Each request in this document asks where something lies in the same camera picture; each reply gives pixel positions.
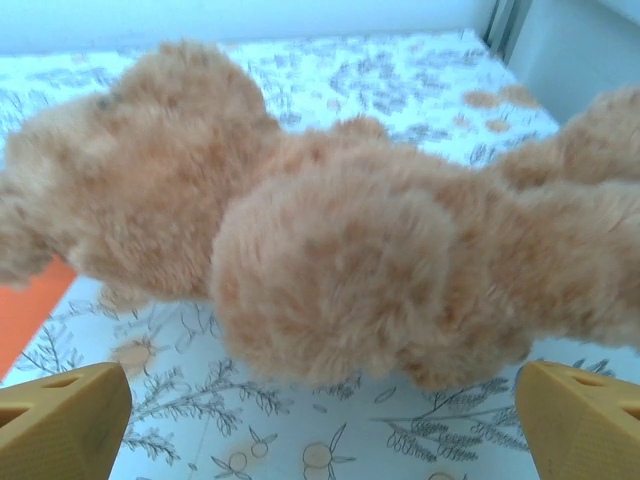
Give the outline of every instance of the mattress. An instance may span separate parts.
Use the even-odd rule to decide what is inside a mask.
[[[397,140],[484,165],[558,128],[472,31],[224,48],[291,130],[366,113]],[[105,88],[140,54],[0,59],[0,129]],[[514,409],[517,367],[444,392],[417,390],[400,375],[357,375],[318,390],[259,384],[225,354],[210,306],[154,304],[119,315],[97,302],[98,287],[72,282],[31,342],[18,346],[4,385],[120,362],[134,406],[113,480],[538,478]],[[640,381],[629,349],[551,340],[530,357],[542,358]]]

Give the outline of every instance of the bed sheet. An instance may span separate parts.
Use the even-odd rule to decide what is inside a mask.
[[[472,31],[226,45],[292,130],[367,113],[394,138],[483,165],[557,129]],[[0,129],[106,87],[140,55],[0,59]],[[113,480],[537,479],[513,406],[518,368],[472,388],[427,393],[402,376],[331,388],[252,382],[225,354],[210,306],[155,304],[117,315],[79,278],[5,385],[104,360],[134,393]],[[568,341],[545,358],[640,381],[638,358]]]

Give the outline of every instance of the brown teddy bear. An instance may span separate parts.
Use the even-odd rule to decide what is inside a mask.
[[[640,89],[480,170],[365,145],[225,214],[211,297],[231,355],[330,385],[468,386],[569,337],[640,347]]]
[[[231,199],[279,169],[370,140],[389,142],[366,118],[285,134],[256,83],[217,48],[163,44],[105,94],[46,109],[9,135],[0,283],[24,285],[57,254],[103,281],[114,309],[206,300],[212,239]]]
[[[543,336],[640,345],[639,95],[471,170],[367,117],[288,134],[220,51],[165,44],[9,137],[0,282],[57,254],[116,309],[213,301],[234,356],[313,385],[466,385]]]

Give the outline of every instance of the wall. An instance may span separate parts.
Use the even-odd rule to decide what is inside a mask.
[[[495,0],[0,0],[0,54],[461,27]]]
[[[508,65],[561,123],[601,91],[640,84],[640,26],[622,1],[534,0]]]

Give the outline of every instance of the stuffed animal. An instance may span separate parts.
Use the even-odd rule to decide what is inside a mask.
[[[260,378],[487,380],[545,337],[640,347],[640,89],[484,169],[399,146],[271,178],[225,214],[211,297]]]
[[[0,283],[24,285],[58,255],[104,282],[101,301],[116,310],[207,300],[212,240],[231,199],[299,168],[297,143],[314,163],[369,140],[389,141],[366,118],[285,134],[220,50],[163,44],[107,92],[43,110],[9,135]]]
[[[10,135],[0,283],[59,255],[111,308],[212,301],[232,355],[312,385],[466,385],[544,336],[639,345],[638,96],[471,170],[373,118],[284,132],[220,51],[164,44]]]

